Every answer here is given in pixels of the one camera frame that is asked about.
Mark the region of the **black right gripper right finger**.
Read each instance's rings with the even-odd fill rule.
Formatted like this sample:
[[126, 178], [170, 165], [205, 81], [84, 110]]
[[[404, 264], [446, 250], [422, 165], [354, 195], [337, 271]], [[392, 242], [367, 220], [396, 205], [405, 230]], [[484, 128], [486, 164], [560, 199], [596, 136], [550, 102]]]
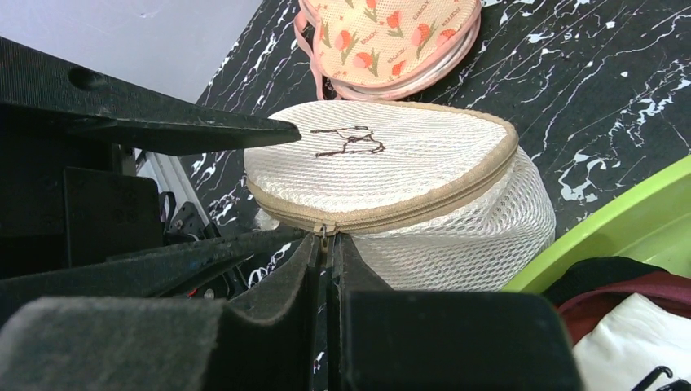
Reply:
[[394, 290], [348, 235], [329, 242], [331, 390], [580, 390], [566, 330], [540, 296]]

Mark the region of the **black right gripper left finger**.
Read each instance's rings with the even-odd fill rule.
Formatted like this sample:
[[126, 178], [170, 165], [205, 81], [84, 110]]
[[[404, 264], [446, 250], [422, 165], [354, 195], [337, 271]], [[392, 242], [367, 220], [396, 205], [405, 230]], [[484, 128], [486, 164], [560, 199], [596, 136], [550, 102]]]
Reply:
[[231, 301], [47, 297], [1, 331], [4, 390], [308, 390], [319, 241]]

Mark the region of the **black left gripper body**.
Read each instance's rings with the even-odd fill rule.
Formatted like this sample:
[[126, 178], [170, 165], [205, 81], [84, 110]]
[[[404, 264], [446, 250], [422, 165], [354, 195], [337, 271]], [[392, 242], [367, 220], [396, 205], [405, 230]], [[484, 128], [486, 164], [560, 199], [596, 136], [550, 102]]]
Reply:
[[[190, 205], [125, 174], [119, 155], [116, 144], [1, 128], [1, 281], [213, 239]], [[175, 297], [225, 298], [227, 272]]]

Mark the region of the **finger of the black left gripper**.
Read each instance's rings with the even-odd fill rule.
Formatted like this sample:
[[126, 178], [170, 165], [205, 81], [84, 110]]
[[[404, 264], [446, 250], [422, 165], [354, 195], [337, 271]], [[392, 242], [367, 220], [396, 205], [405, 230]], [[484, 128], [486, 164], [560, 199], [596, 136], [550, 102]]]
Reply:
[[187, 156], [293, 143], [296, 125], [201, 107], [1, 40], [1, 128]]
[[174, 297], [187, 294], [271, 247], [303, 239], [303, 230], [205, 239], [136, 253], [98, 265], [1, 281], [1, 323], [40, 297]]

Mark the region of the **white mesh laundry bag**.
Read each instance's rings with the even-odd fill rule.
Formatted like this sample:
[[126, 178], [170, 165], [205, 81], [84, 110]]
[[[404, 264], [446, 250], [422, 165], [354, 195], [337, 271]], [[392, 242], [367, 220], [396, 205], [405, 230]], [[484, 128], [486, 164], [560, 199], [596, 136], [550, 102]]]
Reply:
[[245, 151], [261, 211], [319, 236], [349, 235], [394, 289], [497, 291], [555, 239], [539, 170], [500, 117], [332, 100], [275, 119], [301, 137]]

